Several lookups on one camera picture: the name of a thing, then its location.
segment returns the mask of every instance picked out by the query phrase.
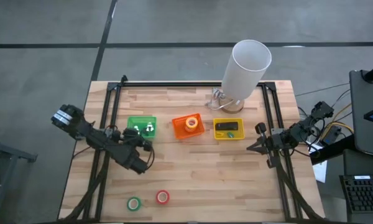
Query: roll of tape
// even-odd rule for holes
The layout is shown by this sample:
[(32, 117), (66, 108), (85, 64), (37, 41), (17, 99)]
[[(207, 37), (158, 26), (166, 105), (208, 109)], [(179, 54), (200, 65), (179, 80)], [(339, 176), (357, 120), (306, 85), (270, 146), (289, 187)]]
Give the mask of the roll of tape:
[(141, 208), (141, 199), (137, 197), (131, 197), (127, 201), (127, 209), (129, 211), (135, 212), (138, 211)]
[(170, 194), (166, 190), (159, 190), (156, 194), (156, 202), (165, 205), (170, 200)]
[(198, 120), (194, 117), (187, 118), (185, 121), (185, 130), (188, 132), (192, 132), (198, 126)]

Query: wooden tabletop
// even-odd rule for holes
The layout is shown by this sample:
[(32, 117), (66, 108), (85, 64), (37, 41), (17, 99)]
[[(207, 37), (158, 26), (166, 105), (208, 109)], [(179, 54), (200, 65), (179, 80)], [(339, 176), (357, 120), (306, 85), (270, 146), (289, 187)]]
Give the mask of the wooden tabletop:
[[(285, 127), (289, 127), (299, 120), (292, 84), (286, 80), (275, 82), (283, 122)], [(85, 118), (87, 121), (97, 121), (95, 128), (99, 127), (106, 85), (107, 82), (92, 82), (90, 86)], [(275, 169), (267, 167), (266, 156), (246, 151), (246, 147), (258, 138), (254, 126), (267, 122), (261, 89), (253, 91), (238, 114), (208, 109), (205, 103), (210, 98), (209, 87), (121, 89), (116, 125), (122, 130), (126, 127), (128, 116), (156, 116), (156, 138), (153, 140), (156, 157), (151, 169), (141, 175), (111, 160), (102, 222), (284, 221)], [(277, 124), (272, 97), (269, 98), (272, 117)], [(112, 103), (106, 124), (109, 124), (111, 117), (111, 106)], [(175, 139), (172, 119), (193, 113), (200, 113), (205, 133), (184, 140)], [(246, 138), (241, 141), (215, 140), (213, 118), (242, 118)], [(78, 142), (75, 153), (86, 146), (84, 141)], [(304, 151), (306, 147), (302, 146), (300, 150)], [(149, 153), (139, 151), (141, 159), (146, 161)], [(89, 149), (74, 158), (60, 218), (67, 216), (86, 192), (93, 154), (94, 150)], [(292, 162), (299, 191), (323, 217), (310, 159), (294, 153)], [(170, 193), (170, 202), (166, 205), (159, 205), (155, 201), (155, 194), (161, 189)], [(126, 202), (131, 196), (142, 200), (139, 211), (130, 212), (127, 209)], [(96, 197), (91, 214), (95, 211), (95, 201)], [(293, 210), (292, 199), (289, 199), (289, 204)]]

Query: green box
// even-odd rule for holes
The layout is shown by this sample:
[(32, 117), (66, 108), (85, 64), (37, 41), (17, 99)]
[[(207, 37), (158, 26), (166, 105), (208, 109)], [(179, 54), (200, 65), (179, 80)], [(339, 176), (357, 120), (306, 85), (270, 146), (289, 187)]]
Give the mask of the green box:
[[(153, 131), (142, 131), (147, 128), (148, 123), (152, 123), (154, 130)], [(134, 128), (135, 126), (138, 127), (138, 130), (140, 131), (141, 136), (144, 138), (154, 138), (156, 134), (156, 117), (154, 116), (130, 116), (129, 119), (127, 119), (127, 127), (128, 128)]]

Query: keyboard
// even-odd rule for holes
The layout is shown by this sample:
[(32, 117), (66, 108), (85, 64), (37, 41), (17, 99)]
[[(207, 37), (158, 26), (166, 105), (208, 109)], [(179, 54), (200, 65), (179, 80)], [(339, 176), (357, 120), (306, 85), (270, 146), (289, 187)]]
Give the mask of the keyboard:
[(373, 175), (341, 175), (340, 181), (351, 213), (373, 213)]

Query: concrete floor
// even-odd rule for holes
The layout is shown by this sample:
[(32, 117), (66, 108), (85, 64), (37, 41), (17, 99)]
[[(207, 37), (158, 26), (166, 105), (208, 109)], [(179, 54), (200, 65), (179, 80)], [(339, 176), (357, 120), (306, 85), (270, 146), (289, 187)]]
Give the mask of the concrete floor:
[[(0, 44), (100, 43), (111, 0), (0, 0)], [(373, 42), (373, 0), (119, 0), (108, 42)], [(373, 47), (271, 47), (266, 80), (291, 80), (296, 95), (348, 82), (373, 68)], [(98, 49), (0, 49), (0, 141), (39, 154), (20, 162), (1, 222), (56, 219), (75, 142), (51, 125), (64, 103), (82, 108)], [(106, 49), (98, 80), (220, 80), (231, 48)], [(297, 97), (306, 111), (349, 87)], [(348, 97), (335, 106), (349, 103)], [(348, 125), (352, 118), (343, 120)], [(326, 216), (344, 220), (329, 162), (319, 184)]]

